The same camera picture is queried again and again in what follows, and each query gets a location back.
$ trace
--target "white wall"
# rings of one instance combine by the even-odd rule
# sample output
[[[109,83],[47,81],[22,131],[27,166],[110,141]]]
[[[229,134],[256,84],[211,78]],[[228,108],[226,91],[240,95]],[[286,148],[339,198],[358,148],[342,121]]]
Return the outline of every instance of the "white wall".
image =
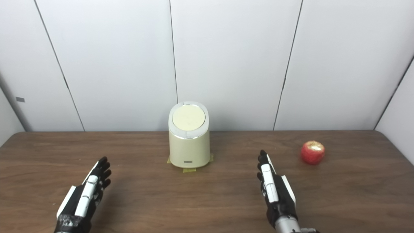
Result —
[[[374,129],[414,54],[413,13],[407,0],[305,0],[275,129]]]
[[[34,1],[0,1],[0,84],[27,130],[83,131]]]
[[[376,130],[387,136],[414,164],[414,62],[411,63]]]
[[[0,89],[0,146],[17,132],[24,131],[3,91]]]
[[[177,103],[168,0],[37,0],[86,131],[167,130]]]
[[[178,101],[212,130],[272,130],[300,0],[171,0]]]
[[[414,1],[305,0],[290,56],[301,3],[0,1],[0,86],[29,131],[166,130],[188,100],[212,130],[373,129],[414,54]]]

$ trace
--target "wooden table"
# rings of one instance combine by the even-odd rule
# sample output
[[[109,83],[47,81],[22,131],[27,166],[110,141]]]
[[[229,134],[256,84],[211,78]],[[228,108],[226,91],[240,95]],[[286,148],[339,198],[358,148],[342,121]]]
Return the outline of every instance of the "wooden table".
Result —
[[[301,145],[326,147],[318,166]],[[414,232],[414,167],[376,131],[212,132],[214,162],[167,164],[166,132],[18,133],[0,148],[0,232],[53,232],[71,185],[102,156],[112,184],[95,233],[273,233],[256,178],[265,149],[296,196],[301,227],[322,233]]]

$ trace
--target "panel seam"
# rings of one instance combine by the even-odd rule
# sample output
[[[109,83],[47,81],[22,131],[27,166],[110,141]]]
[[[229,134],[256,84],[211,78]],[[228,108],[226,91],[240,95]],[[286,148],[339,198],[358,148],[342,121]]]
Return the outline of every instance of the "panel seam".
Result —
[[[169,3],[170,3],[171,40],[172,40],[172,43],[173,43],[174,79],[176,81],[176,97],[177,97],[177,104],[178,104],[176,52],[175,52],[175,47],[174,47],[173,13],[172,13],[172,10],[171,10],[171,0],[169,0]]]
[[[292,46],[290,47],[289,58],[287,60],[287,65],[286,65],[285,76],[284,76],[284,79],[283,79],[282,90],[280,91],[279,103],[277,105],[276,116],[274,118],[273,131],[274,131],[275,127],[276,127],[277,115],[279,113],[280,102],[282,101],[283,89],[284,89],[284,86],[285,86],[285,83],[286,83],[286,76],[287,76],[287,71],[288,71],[289,64],[290,64],[290,58],[292,56],[293,45],[295,43],[296,31],[298,30],[299,19],[301,17],[302,5],[303,5],[303,0],[301,1],[301,7],[299,8],[298,20],[296,21],[295,33],[293,34]]]
[[[392,95],[391,95],[390,99],[388,100],[387,105],[384,107],[384,110],[383,110],[383,112],[381,113],[380,118],[378,119],[377,123],[375,124],[375,126],[374,126],[373,130],[376,130],[376,129],[377,129],[377,126],[378,126],[378,124],[380,123],[380,121],[381,121],[382,117],[384,116],[384,113],[385,113],[385,111],[387,110],[388,106],[390,105],[391,100],[394,98],[394,95],[395,95],[395,93],[397,92],[398,87],[400,86],[400,84],[401,84],[402,80],[404,79],[405,75],[407,74],[408,69],[410,69],[410,66],[411,66],[411,64],[413,63],[413,60],[414,60],[414,56],[411,58],[411,61],[408,63],[407,68],[405,69],[404,73],[402,74],[402,76],[401,76],[401,78],[400,78],[400,80],[399,80],[399,82],[398,82],[397,86],[396,86],[396,87],[395,87],[395,89],[394,89],[394,92],[392,93]]]
[[[72,93],[71,93],[71,91],[70,91],[69,85],[67,84],[67,81],[66,81],[65,75],[64,75],[63,70],[62,70],[62,66],[60,65],[60,62],[59,62],[58,56],[57,56],[57,54],[56,54],[55,47],[53,46],[53,43],[52,43],[51,37],[50,37],[49,32],[48,32],[48,30],[47,30],[47,28],[46,28],[46,24],[45,24],[45,22],[44,22],[44,20],[43,20],[42,14],[40,13],[39,6],[37,5],[36,0],[33,0],[33,1],[34,1],[34,4],[36,5],[37,12],[39,13],[40,20],[42,21],[43,28],[45,29],[45,31],[46,31],[46,35],[48,36],[49,43],[50,43],[50,44],[51,44],[51,46],[52,46],[53,54],[55,54],[56,61],[58,62],[60,72],[61,72],[62,77],[63,77],[63,80],[65,81],[65,84],[66,84],[66,88],[67,88],[67,90],[69,91],[69,95],[70,95],[70,98],[72,99],[73,106],[75,107],[76,114],[78,115],[78,118],[79,118],[80,124],[82,125],[82,129],[83,129],[83,131],[85,131],[85,127],[83,126],[83,122],[82,122],[82,119],[80,118],[79,111],[78,111],[78,109],[77,109],[77,107],[76,107],[75,101],[73,100]]]

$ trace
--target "masking tape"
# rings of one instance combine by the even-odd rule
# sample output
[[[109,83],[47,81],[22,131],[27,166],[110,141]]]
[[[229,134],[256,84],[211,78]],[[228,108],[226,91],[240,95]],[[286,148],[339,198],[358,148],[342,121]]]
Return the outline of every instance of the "masking tape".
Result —
[[[214,154],[211,153],[210,154],[210,161],[209,162],[213,162],[213,161],[214,161]],[[170,156],[168,156],[167,163],[171,163]],[[186,173],[186,172],[195,172],[195,171],[196,171],[195,168],[183,168],[183,173]]]

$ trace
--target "robot finger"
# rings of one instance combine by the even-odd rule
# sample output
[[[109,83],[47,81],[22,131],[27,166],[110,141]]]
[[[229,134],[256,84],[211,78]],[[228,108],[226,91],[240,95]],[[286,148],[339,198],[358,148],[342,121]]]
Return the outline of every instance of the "robot finger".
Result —
[[[97,167],[102,167],[104,164],[108,162],[108,158],[106,156],[102,157],[100,160],[98,160]]]
[[[106,170],[102,176],[101,176],[101,180],[106,180],[110,175],[112,174],[111,170]]]
[[[110,164],[109,162],[106,162],[106,163],[104,163],[104,164],[101,166],[101,170],[102,170],[102,171],[105,171],[105,170],[107,170],[110,166],[111,166],[111,164]]]
[[[106,187],[108,187],[111,184],[111,180],[110,179],[106,179],[103,183],[102,183],[102,188],[106,189]]]

